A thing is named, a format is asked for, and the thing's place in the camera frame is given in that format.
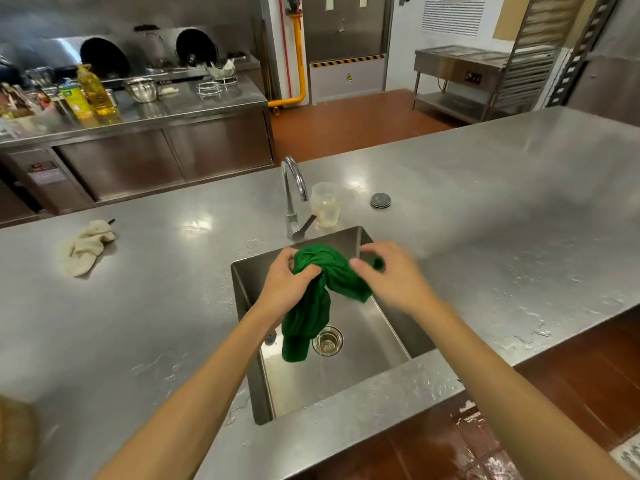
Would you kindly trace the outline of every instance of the red pipe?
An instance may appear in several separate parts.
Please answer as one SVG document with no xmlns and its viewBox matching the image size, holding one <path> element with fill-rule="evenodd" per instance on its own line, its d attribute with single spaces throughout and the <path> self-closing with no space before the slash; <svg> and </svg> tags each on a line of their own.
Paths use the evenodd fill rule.
<svg viewBox="0 0 640 480">
<path fill-rule="evenodd" d="M 282 28 L 282 44 L 284 45 L 284 63 L 287 67 L 287 85 L 289 86 L 289 97 L 292 96 L 291 94 L 291 75 L 289 74 L 289 55 L 288 55 L 288 51 L 287 51 L 287 38 L 286 35 L 284 35 L 284 14 L 283 14 L 283 10 L 282 10 L 282 0 L 278 0 L 278 3 L 280 5 L 280 28 Z"/>
</svg>

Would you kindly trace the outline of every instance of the drain strainer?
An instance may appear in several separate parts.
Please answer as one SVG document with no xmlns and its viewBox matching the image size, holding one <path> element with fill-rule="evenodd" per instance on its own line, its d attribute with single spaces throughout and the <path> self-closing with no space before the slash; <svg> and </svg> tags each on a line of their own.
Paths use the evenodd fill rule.
<svg viewBox="0 0 640 480">
<path fill-rule="evenodd" d="M 314 339 L 313 347 L 316 352 L 325 357 L 336 355 L 342 348 L 342 334 L 336 327 L 325 327 Z"/>
</svg>

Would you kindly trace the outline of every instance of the stainless steel sink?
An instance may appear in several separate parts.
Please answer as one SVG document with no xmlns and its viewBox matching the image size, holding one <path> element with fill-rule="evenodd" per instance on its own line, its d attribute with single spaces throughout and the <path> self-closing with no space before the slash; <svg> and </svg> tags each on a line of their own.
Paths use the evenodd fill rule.
<svg viewBox="0 0 640 480">
<path fill-rule="evenodd" d="M 372 242 L 369 234 L 360 229 L 361 242 Z M 300 249 L 322 242 L 351 258 L 355 256 L 357 239 L 358 228 L 352 227 L 292 247 Z M 279 252 L 275 250 L 232 263 L 240 320 L 260 295 L 269 265 Z M 309 348 L 306 360 L 283 361 L 282 334 L 278 327 L 275 341 L 265 341 L 251 362 L 247 377 L 256 423 L 264 424 L 314 404 L 435 348 L 410 317 L 384 307 L 375 296 L 363 304 L 329 293 L 330 327 Z"/>
</svg>

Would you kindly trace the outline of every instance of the hand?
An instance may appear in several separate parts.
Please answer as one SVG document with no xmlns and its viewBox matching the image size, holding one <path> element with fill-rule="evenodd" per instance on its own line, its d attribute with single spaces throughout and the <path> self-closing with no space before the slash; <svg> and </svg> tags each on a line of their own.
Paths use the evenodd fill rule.
<svg viewBox="0 0 640 480">
<path fill-rule="evenodd" d="M 430 301 L 438 301 L 418 265 L 395 242 L 372 242 L 360 249 L 372 251 L 385 260 L 383 272 L 357 258 L 351 259 L 349 265 L 386 303 L 415 317 Z"/>
<path fill-rule="evenodd" d="M 277 321 L 282 320 L 284 314 L 300 301 L 309 282 L 322 272 L 320 266 L 310 264 L 302 272 L 293 274 L 289 261 L 295 254 L 295 249 L 284 248 L 271 263 L 260 297 L 254 305 Z"/>
</svg>

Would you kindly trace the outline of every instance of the white cloth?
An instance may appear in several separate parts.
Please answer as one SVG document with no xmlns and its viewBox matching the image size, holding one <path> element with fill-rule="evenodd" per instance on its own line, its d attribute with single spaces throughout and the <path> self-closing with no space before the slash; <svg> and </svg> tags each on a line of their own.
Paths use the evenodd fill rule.
<svg viewBox="0 0 640 480">
<path fill-rule="evenodd" d="M 58 261 L 67 274 L 82 276 L 89 272 L 104 251 L 103 242 L 111 242 L 115 238 L 116 234 L 107 222 L 91 221 L 80 235 L 60 243 Z"/>
</svg>

